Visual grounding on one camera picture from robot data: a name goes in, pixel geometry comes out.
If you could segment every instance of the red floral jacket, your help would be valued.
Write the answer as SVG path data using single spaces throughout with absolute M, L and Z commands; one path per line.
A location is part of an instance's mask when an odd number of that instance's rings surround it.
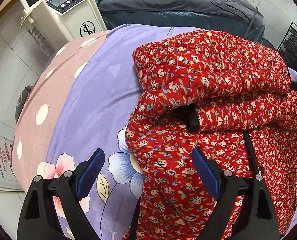
M 198 30 L 133 53 L 144 90 L 130 117 L 126 142 L 143 170 L 137 239 L 195 239 L 215 205 L 191 162 L 198 146 L 239 177 L 252 177 L 243 130 L 286 233 L 297 185 L 297 93 L 279 56 L 260 44 L 220 31 Z M 195 103 L 199 131 L 189 133 L 174 111 Z M 222 239 L 230 236 L 243 202 L 236 198 Z

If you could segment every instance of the blue gripper pad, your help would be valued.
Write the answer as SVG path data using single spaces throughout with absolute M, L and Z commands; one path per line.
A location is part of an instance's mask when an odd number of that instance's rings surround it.
M 219 182 L 215 174 L 207 164 L 207 161 L 201 156 L 197 147 L 193 149 L 191 157 L 192 163 L 199 174 L 208 195 L 217 200 L 220 197 L 220 192 Z
M 76 198 L 81 200 L 90 193 L 97 176 L 99 175 L 105 162 L 105 154 L 99 149 L 97 155 L 90 161 L 89 165 L 77 181 Z

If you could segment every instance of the yellow leaf print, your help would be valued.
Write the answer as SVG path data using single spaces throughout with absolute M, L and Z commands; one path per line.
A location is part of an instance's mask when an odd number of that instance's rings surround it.
M 70 236 L 73 237 L 73 239 L 75 239 L 74 236 L 73 236 L 73 234 L 72 234 L 72 231 L 71 231 L 71 230 L 69 230 L 68 228 L 66 228 L 66 231 L 68 232 L 68 234 L 69 234 Z
M 109 197 L 109 184 L 107 179 L 101 173 L 97 177 L 96 188 L 101 200 L 106 203 Z

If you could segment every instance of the logo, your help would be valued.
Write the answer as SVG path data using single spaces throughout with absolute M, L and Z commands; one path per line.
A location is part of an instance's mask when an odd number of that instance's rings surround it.
M 95 32 L 95 26 L 92 22 L 84 22 L 80 28 L 81 37 L 85 37 Z

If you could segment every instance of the metal screw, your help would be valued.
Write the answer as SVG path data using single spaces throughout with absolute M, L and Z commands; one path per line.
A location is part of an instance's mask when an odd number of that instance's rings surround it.
M 72 176 L 72 172 L 71 171 L 64 172 L 64 177 L 69 178 L 71 176 Z
M 41 178 L 42 177 L 40 175 L 37 175 L 37 176 L 34 177 L 34 181 L 35 182 L 38 182 L 38 181 L 40 181 Z
M 255 178 L 256 178 L 258 181 L 263 180 L 263 177 L 262 177 L 260 174 L 256 174 Z
M 224 175 L 225 175 L 226 177 L 231 177 L 232 174 L 233 174 L 233 173 L 232 173 L 231 171 L 229 171 L 229 170 L 224 171 Z

